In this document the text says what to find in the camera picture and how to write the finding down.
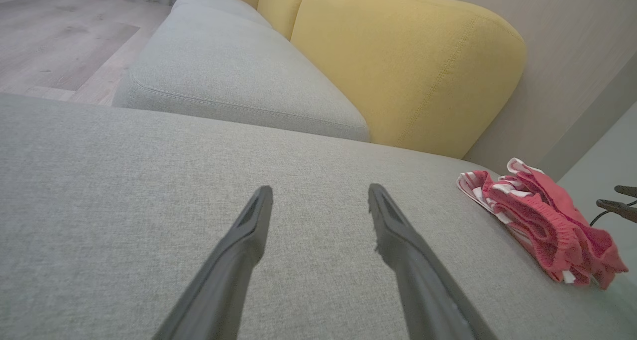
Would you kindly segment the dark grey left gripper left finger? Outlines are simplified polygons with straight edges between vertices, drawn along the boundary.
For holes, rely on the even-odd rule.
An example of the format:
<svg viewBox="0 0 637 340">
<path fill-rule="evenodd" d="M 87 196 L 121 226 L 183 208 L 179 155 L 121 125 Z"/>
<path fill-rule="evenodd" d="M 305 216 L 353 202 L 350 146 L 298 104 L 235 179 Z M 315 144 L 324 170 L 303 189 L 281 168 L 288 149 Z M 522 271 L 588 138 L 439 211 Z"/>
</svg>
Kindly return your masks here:
<svg viewBox="0 0 637 340">
<path fill-rule="evenodd" d="M 257 188 L 157 329 L 155 340 L 237 338 L 252 272 L 265 252 L 272 206 L 272 188 Z"/>
</svg>

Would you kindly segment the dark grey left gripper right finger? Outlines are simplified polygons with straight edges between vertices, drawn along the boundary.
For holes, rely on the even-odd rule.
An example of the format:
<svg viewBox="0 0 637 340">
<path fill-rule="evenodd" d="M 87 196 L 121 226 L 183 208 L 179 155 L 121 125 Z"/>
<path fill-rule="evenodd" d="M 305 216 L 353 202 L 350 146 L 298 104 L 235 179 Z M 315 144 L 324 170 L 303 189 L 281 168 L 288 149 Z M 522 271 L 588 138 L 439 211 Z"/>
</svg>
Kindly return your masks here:
<svg viewBox="0 0 637 340">
<path fill-rule="evenodd" d="M 368 189 L 376 252 L 395 273 L 412 340 L 493 340 L 495 334 L 381 184 Z"/>
</svg>

